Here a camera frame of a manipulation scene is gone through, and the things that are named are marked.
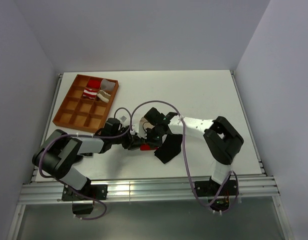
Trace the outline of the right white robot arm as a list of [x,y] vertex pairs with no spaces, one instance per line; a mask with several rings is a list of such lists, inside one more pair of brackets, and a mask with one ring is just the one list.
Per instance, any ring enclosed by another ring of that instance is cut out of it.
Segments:
[[164,115],[153,107],[144,118],[153,126],[146,129],[146,140],[149,145],[160,144],[155,156],[162,163],[168,163],[185,150],[181,145],[185,143],[186,136],[204,140],[216,162],[211,175],[211,192],[221,195],[227,189],[226,180],[232,162],[241,150],[244,139],[225,117],[205,120],[182,117],[175,112]]

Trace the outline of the red white striped sock roll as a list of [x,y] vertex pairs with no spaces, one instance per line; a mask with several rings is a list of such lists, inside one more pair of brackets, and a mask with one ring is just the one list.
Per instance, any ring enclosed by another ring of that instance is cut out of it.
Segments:
[[93,89],[90,89],[90,88],[85,88],[83,90],[83,94],[82,96],[84,98],[89,98],[91,100],[94,100],[96,97],[97,97],[97,90],[93,90]]

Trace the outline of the orange compartment tray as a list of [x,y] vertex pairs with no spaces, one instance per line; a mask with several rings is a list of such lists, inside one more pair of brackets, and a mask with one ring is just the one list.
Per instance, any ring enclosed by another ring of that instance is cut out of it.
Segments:
[[96,77],[115,82],[113,91],[105,91],[111,95],[109,103],[105,103],[98,97],[89,99],[82,96],[90,77],[96,76],[82,74],[75,76],[53,119],[56,126],[90,133],[94,133],[104,126],[119,88],[119,83],[114,79]]

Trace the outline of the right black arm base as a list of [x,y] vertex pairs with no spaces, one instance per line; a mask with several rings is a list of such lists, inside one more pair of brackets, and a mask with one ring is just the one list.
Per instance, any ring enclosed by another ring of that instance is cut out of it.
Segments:
[[[221,185],[212,180],[202,180],[195,181],[194,186],[198,197],[211,197],[208,200],[208,203],[210,203]],[[238,195],[238,182],[236,180],[227,180],[218,194],[217,199],[210,206],[211,210],[219,213],[228,211],[230,207],[237,203]]]

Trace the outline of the beige white rolled sock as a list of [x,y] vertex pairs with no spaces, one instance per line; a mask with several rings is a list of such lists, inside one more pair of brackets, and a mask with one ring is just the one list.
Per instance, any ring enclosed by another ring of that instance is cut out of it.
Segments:
[[111,98],[111,95],[103,90],[99,90],[96,94],[96,96],[105,103],[109,103],[109,100]]

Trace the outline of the beige red sock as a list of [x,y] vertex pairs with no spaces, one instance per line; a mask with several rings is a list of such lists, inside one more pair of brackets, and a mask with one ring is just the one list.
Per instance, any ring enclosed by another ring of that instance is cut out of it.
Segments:
[[140,146],[140,150],[141,151],[154,151],[154,150],[156,150],[157,149],[157,147],[156,146],[152,146],[152,145],[149,145],[149,144],[142,144],[141,146]]

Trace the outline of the red rolled sock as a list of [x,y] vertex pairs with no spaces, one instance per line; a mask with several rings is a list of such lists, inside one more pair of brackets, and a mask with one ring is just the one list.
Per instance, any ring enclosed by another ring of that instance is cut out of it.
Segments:
[[100,89],[102,80],[103,79],[99,77],[90,77],[86,87],[91,89]]

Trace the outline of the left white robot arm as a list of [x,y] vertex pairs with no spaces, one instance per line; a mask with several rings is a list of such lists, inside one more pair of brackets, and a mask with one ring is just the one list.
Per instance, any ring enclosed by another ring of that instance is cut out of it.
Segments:
[[55,130],[33,155],[32,163],[44,178],[72,187],[73,194],[85,200],[92,192],[91,180],[73,165],[83,154],[103,154],[115,144],[134,150],[144,144],[144,139],[131,134],[129,126],[123,127],[118,119],[111,117],[91,136]]

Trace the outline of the grey rolled sock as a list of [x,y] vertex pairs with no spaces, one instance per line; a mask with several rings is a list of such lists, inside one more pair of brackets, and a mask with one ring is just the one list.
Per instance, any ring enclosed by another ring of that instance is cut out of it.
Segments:
[[115,82],[114,81],[109,81],[105,78],[102,79],[101,83],[100,83],[100,89],[103,91],[113,91],[113,89],[115,88]]

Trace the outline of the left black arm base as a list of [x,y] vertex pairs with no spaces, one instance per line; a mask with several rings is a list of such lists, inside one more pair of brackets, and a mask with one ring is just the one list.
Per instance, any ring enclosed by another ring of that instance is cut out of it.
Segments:
[[[107,206],[103,200],[107,199],[107,184],[91,184],[82,190],[75,190],[72,187],[64,186],[61,200],[63,202],[72,202],[72,212],[75,217],[83,220],[94,220],[104,216],[107,212]],[[96,205],[103,206],[103,212],[100,215],[91,216]]]

